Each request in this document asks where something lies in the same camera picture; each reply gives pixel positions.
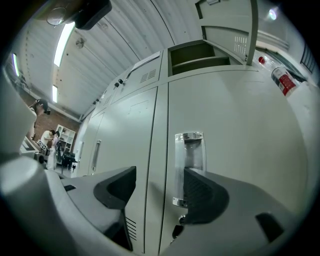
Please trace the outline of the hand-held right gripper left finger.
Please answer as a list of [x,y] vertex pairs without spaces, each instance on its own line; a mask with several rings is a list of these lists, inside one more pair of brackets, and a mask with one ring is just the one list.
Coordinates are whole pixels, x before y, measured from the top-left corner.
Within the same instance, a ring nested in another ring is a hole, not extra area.
[[80,213],[105,237],[133,251],[126,223],[125,208],[136,188],[137,168],[61,180]]

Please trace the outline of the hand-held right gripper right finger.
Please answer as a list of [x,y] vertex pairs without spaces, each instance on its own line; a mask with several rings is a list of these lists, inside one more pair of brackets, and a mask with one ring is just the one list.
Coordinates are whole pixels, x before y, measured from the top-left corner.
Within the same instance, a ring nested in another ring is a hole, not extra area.
[[167,173],[162,256],[259,256],[305,208],[307,175],[293,168],[196,168]]

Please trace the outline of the grey metal locker cabinet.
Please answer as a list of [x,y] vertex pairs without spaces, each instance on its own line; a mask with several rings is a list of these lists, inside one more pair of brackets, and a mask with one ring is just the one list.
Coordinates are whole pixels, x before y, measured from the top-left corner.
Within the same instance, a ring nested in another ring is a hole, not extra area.
[[259,67],[254,67],[253,60],[252,65],[243,65],[204,40],[194,2],[185,1],[183,6],[187,15],[196,20],[201,39],[166,48],[158,58],[124,72],[111,83],[100,110],[88,123],[82,146],[80,176],[136,167],[136,187],[125,207],[125,220],[133,252],[140,255],[161,255],[169,78],[241,70],[257,71],[272,81]]

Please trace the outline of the grey metal locker door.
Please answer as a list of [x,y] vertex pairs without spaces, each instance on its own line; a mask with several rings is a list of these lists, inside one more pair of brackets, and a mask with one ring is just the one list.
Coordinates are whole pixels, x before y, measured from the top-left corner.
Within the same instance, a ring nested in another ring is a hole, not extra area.
[[[258,71],[228,70],[175,75],[168,80],[167,174],[208,168],[292,168],[306,173],[308,161],[297,118],[288,100]],[[296,226],[259,256],[278,256]]]
[[253,62],[258,37],[257,0],[194,0],[203,39],[243,65]]

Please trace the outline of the white cubby shelf unit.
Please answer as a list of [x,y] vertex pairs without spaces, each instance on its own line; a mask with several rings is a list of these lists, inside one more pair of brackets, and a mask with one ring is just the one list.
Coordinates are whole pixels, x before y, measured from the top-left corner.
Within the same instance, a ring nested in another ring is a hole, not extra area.
[[59,132],[59,141],[63,151],[71,153],[76,132],[60,124],[57,125],[56,131]]

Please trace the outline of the white block counter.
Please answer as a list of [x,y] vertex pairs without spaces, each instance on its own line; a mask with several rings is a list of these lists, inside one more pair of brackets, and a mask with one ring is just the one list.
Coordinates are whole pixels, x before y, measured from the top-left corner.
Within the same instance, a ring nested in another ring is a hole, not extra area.
[[303,82],[287,97],[309,154],[320,155],[320,88]]

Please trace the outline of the clear water bottle red label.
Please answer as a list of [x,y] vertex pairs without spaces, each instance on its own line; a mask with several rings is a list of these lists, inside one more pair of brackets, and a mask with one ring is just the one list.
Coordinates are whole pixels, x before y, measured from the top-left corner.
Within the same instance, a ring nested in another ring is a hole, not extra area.
[[266,56],[259,56],[258,62],[264,71],[270,72],[270,78],[284,96],[288,97],[297,88],[295,79],[284,65],[281,65]]

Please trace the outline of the white paper sign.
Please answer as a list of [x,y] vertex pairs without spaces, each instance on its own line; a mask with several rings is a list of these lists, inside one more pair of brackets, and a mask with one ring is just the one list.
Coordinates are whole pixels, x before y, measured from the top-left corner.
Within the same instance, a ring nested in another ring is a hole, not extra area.
[[147,64],[148,62],[150,62],[150,61],[158,58],[159,56],[160,56],[160,51],[158,51],[158,52],[156,52],[156,53],[154,53],[154,54],[152,54],[152,55],[150,55],[150,56],[142,59],[141,61],[137,62],[137,63],[132,67],[131,72],[133,72],[134,70],[138,69],[139,67]]

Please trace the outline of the black metal railing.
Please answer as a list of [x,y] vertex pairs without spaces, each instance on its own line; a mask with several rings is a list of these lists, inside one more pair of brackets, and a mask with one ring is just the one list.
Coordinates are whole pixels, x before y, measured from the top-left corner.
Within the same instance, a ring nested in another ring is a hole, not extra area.
[[308,47],[308,45],[305,43],[304,44],[304,49],[302,53],[302,57],[300,60],[300,64],[304,66],[311,74],[313,73],[316,65],[316,61],[314,59],[314,56]]

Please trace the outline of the person's glasses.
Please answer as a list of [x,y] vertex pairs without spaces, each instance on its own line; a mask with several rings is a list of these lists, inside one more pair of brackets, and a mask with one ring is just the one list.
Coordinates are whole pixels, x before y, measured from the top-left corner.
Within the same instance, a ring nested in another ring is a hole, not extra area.
[[66,16],[67,10],[64,7],[53,8],[47,15],[46,21],[52,26],[60,25]]

